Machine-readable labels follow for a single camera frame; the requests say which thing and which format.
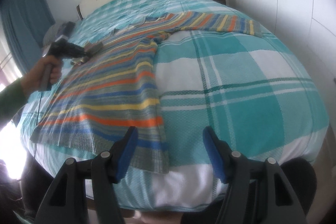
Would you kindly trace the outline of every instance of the gray pillow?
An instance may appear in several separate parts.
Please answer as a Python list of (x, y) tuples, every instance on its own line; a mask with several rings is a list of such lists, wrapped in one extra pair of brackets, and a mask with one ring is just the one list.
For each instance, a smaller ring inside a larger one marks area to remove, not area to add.
[(51, 42), (55, 41), (56, 35), (58, 33), (59, 28), (64, 23), (64, 21), (56, 21), (54, 25), (52, 25), (43, 37), (43, 46), (49, 45)]

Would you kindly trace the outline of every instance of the hand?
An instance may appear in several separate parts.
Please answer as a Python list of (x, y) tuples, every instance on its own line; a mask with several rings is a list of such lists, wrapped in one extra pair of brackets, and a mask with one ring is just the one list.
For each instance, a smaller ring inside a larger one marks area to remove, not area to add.
[(54, 66), (50, 74), (51, 84), (55, 84), (62, 76), (61, 68), (63, 62), (52, 55), (42, 57), (35, 66), (21, 78), (21, 86), (26, 98), (34, 91), (37, 91), (41, 84), (44, 68), (46, 65), (52, 64)]

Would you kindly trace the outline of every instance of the teal plaid duvet cover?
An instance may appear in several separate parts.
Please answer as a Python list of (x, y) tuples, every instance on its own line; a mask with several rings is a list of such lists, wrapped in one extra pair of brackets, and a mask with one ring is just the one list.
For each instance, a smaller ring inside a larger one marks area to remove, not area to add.
[[(80, 22), (70, 42), (96, 42), (116, 29), (166, 12), (223, 13), (249, 18), (211, 0), (114, 0)], [(297, 58), (272, 33), (262, 38), (211, 31), (180, 31), (158, 45), (155, 77), (164, 121), (169, 172), (130, 167), (114, 189), (122, 208), (199, 211), (225, 196), (226, 185), (213, 176), (202, 141), (211, 125), (220, 139), (247, 157), (294, 157), (313, 162), (322, 145), (328, 116), (311, 78)], [(66, 61), (63, 77), (71, 70)], [(57, 90), (42, 95), (39, 119)], [(33, 154), (40, 94), (25, 106), (21, 140)], [(55, 176), (68, 157), (95, 157), (65, 146), (36, 144), (37, 161)], [(90, 181), (87, 195), (92, 197)]]

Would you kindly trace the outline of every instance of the orange stripe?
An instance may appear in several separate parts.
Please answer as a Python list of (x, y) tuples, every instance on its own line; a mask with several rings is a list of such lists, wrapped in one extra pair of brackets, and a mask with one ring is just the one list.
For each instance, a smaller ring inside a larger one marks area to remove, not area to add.
[(199, 24), (196, 25), (196, 27), (202, 27), (204, 24), (206, 24), (209, 19), (212, 17), (212, 14), (207, 15)]
[(65, 95), (58, 96), (54, 100), (51, 100), (50, 104), (52, 104), (56, 101), (59, 101), (61, 99), (73, 96), (73, 95), (80, 95), (80, 94), (82, 94), (86, 91), (99, 90), (99, 89), (103, 89), (103, 88), (106, 88), (108, 86), (113, 86), (113, 85), (134, 84), (134, 83), (138, 82), (144, 76), (149, 76), (149, 77), (155, 78), (155, 75), (153, 73), (151, 73), (149, 71), (142, 71), (141, 73), (139, 73), (139, 75), (136, 78), (122, 79), (122, 80), (118, 80), (118, 81), (114, 81), (114, 82), (108, 82), (108, 83), (104, 83), (104, 84), (101, 84), (101, 85), (92, 86), (90, 88), (86, 88), (86, 89), (81, 90), (81, 91), (71, 92), (71, 93), (67, 93)]
[[(173, 27), (179, 25), (180, 22), (186, 20), (185, 17), (189, 17), (189, 16), (191, 15), (191, 13), (192, 13), (191, 11), (187, 12), (186, 15), (185, 15), (184, 17), (182, 17), (181, 20), (179, 20), (178, 22), (176, 22), (174, 25), (171, 25), (171, 26), (168, 25), (168, 27), (169, 27), (169, 28), (173, 28)], [(132, 38), (132, 37), (134, 37), (134, 36), (136, 36), (136, 35), (140, 35), (140, 34), (146, 33), (146, 32), (148, 32), (148, 31), (151, 31), (151, 32), (152, 32), (152, 31), (155, 31), (155, 30), (162, 30), (162, 26), (159, 26), (159, 27), (157, 27), (157, 28), (155, 28), (155, 29), (146, 30), (146, 31), (143, 31), (143, 32), (137, 32), (137, 33), (135, 33), (134, 35), (127, 37), (127, 39), (130, 39), (130, 38)], [(125, 39), (125, 37), (120, 38), (120, 39), (116, 40), (115, 43), (117, 43), (118, 41), (122, 41), (122, 40), (124, 40), (124, 39)], [(92, 70), (83, 71), (83, 72), (81, 72), (80, 74), (76, 74), (76, 75), (74, 75), (73, 77), (71, 77), (71, 78), (69, 78), (69, 79), (64, 79), (64, 80), (66, 80), (66, 82), (63, 82), (63, 83), (66, 84), (66, 83), (69, 82), (70, 80), (74, 80), (74, 79), (76, 79), (77, 77), (79, 77), (80, 75), (84, 75), (84, 74), (87, 74), (87, 73), (93, 73), (93, 72), (95, 72), (95, 71), (97, 71), (97, 70), (99, 70), (99, 69), (103, 69), (103, 68), (106, 68), (106, 67), (109, 67), (109, 66), (112, 66), (112, 65), (116, 65), (116, 64), (118, 64), (118, 63), (109, 63), (109, 64), (106, 64), (106, 65), (101, 65), (101, 66), (95, 67), (95, 68), (92, 69)]]
[(237, 19), (237, 16), (233, 16), (232, 17), (231, 24), (230, 24), (230, 26), (227, 29), (228, 32), (232, 32), (233, 31), (233, 29), (235, 27), (235, 24), (236, 24), (236, 19)]
[[(137, 41), (132, 42), (132, 43), (130, 43), (130, 45), (125, 46), (123, 49), (134, 47), (137, 43), (138, 43)], [(95, 69), (98, 70), (101, 66), (104, 66), (104, 65), (100, 65), (100, 66), (98, 66), (98, 67), (95, 67)], [(74, 80), (74, 79), (76, 79), (76, 78), (78, 78), (78, 77), (80, 77), (80, 76), (82, 76), (82, 75), (87, 74), (88, 72), (92, 72), (92, 70), (93, 70), (92, 67), (89, 67), (89, 68), (87, 68), (86, 70), (85, 70), (85, 69), (84, 69), (84, 70), (79, 70), (79, 72), (72, 71), (72, 74), (71, 74), (71, 75), (68, 74), (68, 75), (64, 78), (63, 83), (65, 84), (65, 83), (69, 82), (69, 80)]]
[(173, 16), (175, 16), (176, 14), (172, 14), (172, 13), (169, 13), (166, 17), (165, 17), (165, 20), (170, 20), (173, 18)]
[(93, 116), (91, 114), (84, 113), (84, 114), (81, 114), (80, 116), (67, 117), (64, 119), (57, 119), (55, 121), (41, 122), (39, 126), (44, 126), (44, 125), (52, 126), (54, 124), (63, 124), (65, 122), (82, 122), (85, 120), (96, 121), (106, 126), (119, 126), (119, 127), (130, 127), (130, 126), (156, 127), (156, 126), (163, 124), (163, 119), (160, 116), (156, 118), (147, 119), (147, 120), (112, 120), (112, 119), (102, 119), (102, 118)]
[(100, 65), (100, 66), (97, 66), (97, 67), (94, 67), (94, 68), (91, 68), (91, 69), (88, 69), (88, 70), (85, 70), (85, 71), (81, 71), (80, 73), (78, 74), (75, 74), (75, 75), (72, 75), (72, 77), (68, 78), (66, 81), (63, 82), (63, 84), (66, 84), (72, 80), (75, 80), (76, 78), (80, 77), (81, 75), (86, 75), (88, 73), (94, 73), (100, 69), (104, 69), (104, 68), (107, 68), (107, 67), (110, 67), (110, 66), (113, 66), (113, 65), (117, 65), (117, 64), (120, 64), (120, 63), (123, 63), (123, 62), (126, 62), (126, 61), (129, 61), (129, 60), (132, 60), (139, 52), (155, 52), (155, 49), (154, 48), (149, 48), (149, 49), (139, 49), (138, 51), (134, 52), (130, 57), (126, 57), (122, 60), (118, 60), (118, 61), (115, 61), (115, 62), (111, 62), (111, 63), (107, 63), (107, 64), (104, 64), (104, 65)]

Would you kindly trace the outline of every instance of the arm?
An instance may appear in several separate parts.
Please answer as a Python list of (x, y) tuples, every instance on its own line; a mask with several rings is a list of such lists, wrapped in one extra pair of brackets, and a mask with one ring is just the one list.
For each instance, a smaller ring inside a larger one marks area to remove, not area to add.
[(55, 84), (61, 77), (62, 62), (54, 56), (46, 56), (41, 58), (30, 72), (13, 82), (0, 93), (0, 130), (24, 106), (31, 93), (38, 90), (44, 67), (48, 64), (55, 66), (50, 75), (50, 82)]

